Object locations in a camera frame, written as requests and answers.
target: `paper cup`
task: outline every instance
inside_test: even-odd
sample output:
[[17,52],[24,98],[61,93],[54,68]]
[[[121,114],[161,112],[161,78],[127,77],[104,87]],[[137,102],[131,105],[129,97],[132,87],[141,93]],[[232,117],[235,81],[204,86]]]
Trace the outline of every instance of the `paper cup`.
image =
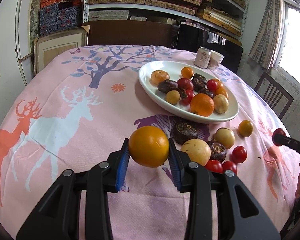
[[221,61],[223,60],[224,57],[225,56],[223,56],[222,54],[212,50],[208,68],[211,70],[216,70],[221,64]]

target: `curtain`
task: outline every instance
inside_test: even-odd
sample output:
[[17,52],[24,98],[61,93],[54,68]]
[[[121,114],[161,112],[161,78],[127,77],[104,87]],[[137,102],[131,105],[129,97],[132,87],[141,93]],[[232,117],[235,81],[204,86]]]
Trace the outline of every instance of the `curtain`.
[[249,57],[270,71],[279,49],[282,0],[268,0],[262,22]]

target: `orange flower print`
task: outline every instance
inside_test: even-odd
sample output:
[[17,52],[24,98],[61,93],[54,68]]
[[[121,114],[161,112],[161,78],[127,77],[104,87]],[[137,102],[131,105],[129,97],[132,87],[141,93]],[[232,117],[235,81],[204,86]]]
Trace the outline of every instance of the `orange flower print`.
[[113,90],[113,92],[121,92],[124,91],[126,89],[126,86],[124,86],[123,84],[114,84],[111,89]]

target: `tablecloth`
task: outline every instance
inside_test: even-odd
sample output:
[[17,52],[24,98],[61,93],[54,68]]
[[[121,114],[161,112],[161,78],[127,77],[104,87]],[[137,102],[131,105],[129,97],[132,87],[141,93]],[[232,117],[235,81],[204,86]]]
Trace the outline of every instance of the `tablecloth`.
[[[18,96],[0,127],[0,222],[6,230],[16,236],[63,170],[91,169],[119,150],[135,129],[153,125],[170,137],[178,117],[149,98],[138,70],[155,60],[193,65],[194,58],[195,53],[165,47],[89,46],[66,51],[45,67]],[[234,147],[248,151],[247,160],[238,165],[238,177],[280,230],[294,203],[300,156],[274,146],[272,132],[285,127],[253,89],[224,66],[205,71],[234,93],[240,112],[229,122],[199,124],[199,138],[211,139],[220,127],[234,130]],[[253,122],[249,138],[236,132],[242,120]],[[83,198],[80,239],[84,204]],[[121,191],[109,194],[114,239],[183,239],[188,206],[189,194],[173,186],[168,162],[146,168],[131,160]],[[217,239],[215,201],[213,207]]]

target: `white plate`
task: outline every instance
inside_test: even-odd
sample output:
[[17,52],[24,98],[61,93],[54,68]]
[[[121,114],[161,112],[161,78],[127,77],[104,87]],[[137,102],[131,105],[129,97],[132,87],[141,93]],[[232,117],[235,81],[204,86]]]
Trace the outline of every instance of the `white plate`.
[[161,69],[168,72],[170,79],[177,81],[181,78],[181,69],[185,66],[189,66],[193,69],[194,73],[198,73],[204,76],[207,80],[213,79],[215,77],[206,73],[204,70],[197,68],[195,66],[190,66],[187,64],[174,62],[174,61],[153,61],[146,63],[139,70],[139,81],[148,94],[150,98],[156,102],[159,106],[167,110],[168,112],[175,114],[176,116],[182,117],[184,119],[199,122],[199,123],[218,123],[227,122],[234,119],[239,113],[239,104],[233,93],[225,86],[229,94],[229,108],[224,114],[218,114],[213,112],[209,117],[204,117],[201,115],[193,114],[190,112],[190,106],[183,106],[177,103],[175,106],[166,102],[166,94],[160,92],[156,86],[150,83],[151,73],[155,70]]

